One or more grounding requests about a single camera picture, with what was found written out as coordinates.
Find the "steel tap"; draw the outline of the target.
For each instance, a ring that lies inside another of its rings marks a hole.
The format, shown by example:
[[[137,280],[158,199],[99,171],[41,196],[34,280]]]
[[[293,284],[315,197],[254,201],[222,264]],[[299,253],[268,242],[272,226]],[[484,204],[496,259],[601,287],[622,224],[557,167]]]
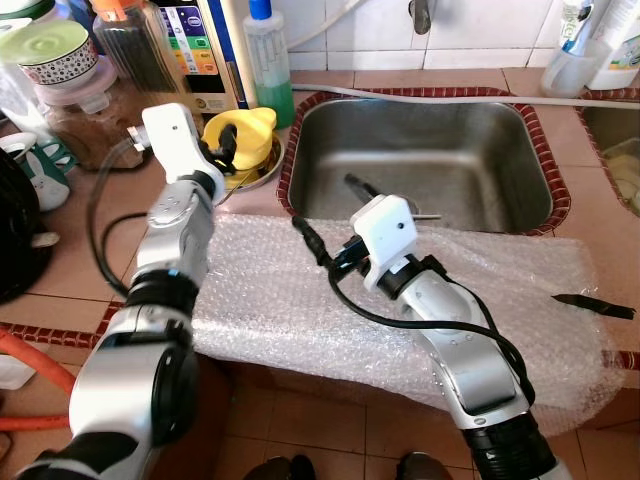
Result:
[[[416,35],[428,35],[433,27],[431,0],[410,0],[408,14],[412,20],[412,29]]]

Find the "small steel sink basin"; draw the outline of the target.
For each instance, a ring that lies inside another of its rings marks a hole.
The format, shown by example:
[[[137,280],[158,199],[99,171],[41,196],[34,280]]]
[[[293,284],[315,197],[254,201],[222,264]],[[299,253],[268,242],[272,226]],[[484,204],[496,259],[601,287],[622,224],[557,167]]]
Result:
[[[637,109],[585,108],[582,110],[582,119],[585,120],[586,128],[588,128],[591,137],[593,137],[596,151],[599,152],[600,157],[608,147],[630,140],[630,138],[639,138],[640,111]],[[603,157],[602,164],[605,168],[605,174],[611,180],[611,172],[605,166]],[[617,193],[617,188],[613,186],[612,180],[611,184]],[[634,212],[628,207],[626,209],[632,215],[637,216],[640,214],[640,207],[639,212]]]

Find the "green dish soap bottle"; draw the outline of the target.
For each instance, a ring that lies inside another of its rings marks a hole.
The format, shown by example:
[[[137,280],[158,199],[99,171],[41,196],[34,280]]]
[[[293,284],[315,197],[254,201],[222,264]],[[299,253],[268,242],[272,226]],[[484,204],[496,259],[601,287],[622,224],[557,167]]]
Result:
[[[248,0],[248,15],[241,26],[247,42],[253,93],[260,108],[276,114],[275,131],[294,123],[291,68],[283,15],[274,12],[271,0]]]

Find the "orange-lidded glass jar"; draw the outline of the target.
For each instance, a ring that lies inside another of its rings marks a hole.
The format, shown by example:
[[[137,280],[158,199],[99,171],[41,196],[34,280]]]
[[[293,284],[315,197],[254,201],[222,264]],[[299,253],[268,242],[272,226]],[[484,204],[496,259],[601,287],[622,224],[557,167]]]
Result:
[[[154,104],[191,100],[159,8],[150,0],[90,0],[95,33],[120,76]]]

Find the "yellow plastic cup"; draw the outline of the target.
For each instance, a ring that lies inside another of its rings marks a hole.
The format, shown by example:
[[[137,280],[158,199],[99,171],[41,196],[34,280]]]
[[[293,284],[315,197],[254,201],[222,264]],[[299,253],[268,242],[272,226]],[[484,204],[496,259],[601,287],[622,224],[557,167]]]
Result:
[[[276,113],[270,108],[223,111],[206,123],[201,140],[206,154],[230,175],[264,163],[275,127]]]

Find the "black knife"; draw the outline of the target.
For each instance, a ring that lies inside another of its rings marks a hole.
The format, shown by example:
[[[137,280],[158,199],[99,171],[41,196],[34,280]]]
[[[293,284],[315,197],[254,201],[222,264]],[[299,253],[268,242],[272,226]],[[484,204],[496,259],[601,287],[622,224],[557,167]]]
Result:
[[[584,308],[584,310],[595,312],[595,314],[625,320],[635,319],[636,308],[598,300],[598,298],[585,296],[585,294],[553,294],[552,298],[563,305]]]

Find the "steel bowl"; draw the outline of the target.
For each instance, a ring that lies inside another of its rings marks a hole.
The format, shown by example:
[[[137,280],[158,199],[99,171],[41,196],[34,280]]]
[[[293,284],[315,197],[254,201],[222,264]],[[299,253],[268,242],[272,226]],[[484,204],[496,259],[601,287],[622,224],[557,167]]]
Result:
[[[211,148],[218,146],[218,131],[206,134],[205,142]],[[230,195],[242,189],[265,184],[280,166],[282,147],[273,134],[262,134],[248,128],[238,128],[236,169],[229,169],[229,177],[221,177],[224,191]]]

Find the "blue white tube bottle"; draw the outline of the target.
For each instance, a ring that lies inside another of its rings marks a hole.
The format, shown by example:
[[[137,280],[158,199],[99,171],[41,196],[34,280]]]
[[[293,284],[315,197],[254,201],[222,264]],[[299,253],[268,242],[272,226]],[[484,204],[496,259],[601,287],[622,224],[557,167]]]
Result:
[[[588,28],[588,22],[594,13],[596,0],[562,0],[561,24],[557,47],[568,54],[579,55],[579,38]]]

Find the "black round appliance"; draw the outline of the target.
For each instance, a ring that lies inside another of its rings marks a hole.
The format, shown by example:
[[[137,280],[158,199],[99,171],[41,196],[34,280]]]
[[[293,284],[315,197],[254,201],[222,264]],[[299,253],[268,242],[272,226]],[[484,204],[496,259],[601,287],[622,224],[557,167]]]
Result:
[[[49,268],[51,247],[36,247],[49,233],[38,196],[14,157],[0,148],[0,305],[26,293]]]

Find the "plastic jar brown contents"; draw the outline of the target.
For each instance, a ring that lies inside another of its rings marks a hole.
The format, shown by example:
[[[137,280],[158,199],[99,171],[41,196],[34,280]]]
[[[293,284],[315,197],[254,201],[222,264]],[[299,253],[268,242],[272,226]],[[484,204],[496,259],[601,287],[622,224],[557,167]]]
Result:
[[[76,156],[78,166],[104,169],[108,154],[131,141],[128,129],[141,123],[145,99],[110,65],[101,65],[87,82],[69,90],[38,87],[38,99],[49,106],[52,133]]]

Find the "black left robot foot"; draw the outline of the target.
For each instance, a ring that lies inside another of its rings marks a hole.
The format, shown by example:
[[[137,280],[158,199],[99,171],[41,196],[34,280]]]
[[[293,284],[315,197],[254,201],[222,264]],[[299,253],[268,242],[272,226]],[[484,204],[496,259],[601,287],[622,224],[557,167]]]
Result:
[[[316,480],[314,465],[306,454],[276,456],[252,467],[242,480]]]

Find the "white detergent bottle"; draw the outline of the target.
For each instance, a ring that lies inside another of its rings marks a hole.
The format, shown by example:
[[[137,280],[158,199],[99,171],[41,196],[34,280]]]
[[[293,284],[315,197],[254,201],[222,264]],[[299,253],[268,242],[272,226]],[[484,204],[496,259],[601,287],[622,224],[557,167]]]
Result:
[[[586,88],[621,90],[639,69],[640,0],[607,0],[591,33],[591,58],[598,65]]]

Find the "clear plastic cup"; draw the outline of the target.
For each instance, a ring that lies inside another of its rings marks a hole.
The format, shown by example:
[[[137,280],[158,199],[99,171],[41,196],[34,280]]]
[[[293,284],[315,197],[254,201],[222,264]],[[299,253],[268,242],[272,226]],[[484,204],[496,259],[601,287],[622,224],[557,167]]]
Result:
[[[600,38],[563,42],[541,76],[540,92],[552,99],[576,99],[611,51],[611,45]]]

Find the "white water purifier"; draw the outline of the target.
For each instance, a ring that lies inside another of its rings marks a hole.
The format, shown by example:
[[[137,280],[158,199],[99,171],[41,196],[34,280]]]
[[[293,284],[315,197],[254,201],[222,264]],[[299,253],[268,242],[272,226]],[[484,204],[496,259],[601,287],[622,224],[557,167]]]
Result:
[[[220,0],[151,0],[202,118],[250,106]]]

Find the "black robot foot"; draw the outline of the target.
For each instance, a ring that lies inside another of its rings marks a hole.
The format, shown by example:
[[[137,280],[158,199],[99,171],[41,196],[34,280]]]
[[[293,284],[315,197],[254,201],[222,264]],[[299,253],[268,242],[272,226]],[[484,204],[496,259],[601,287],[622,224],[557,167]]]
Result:
[[[453,480],[442,462],[424,452],[404,454],[396,467],[396,480]]]
[[[242,480],[316,480],[314,465],[306,454],[276,456],[252,467]]]

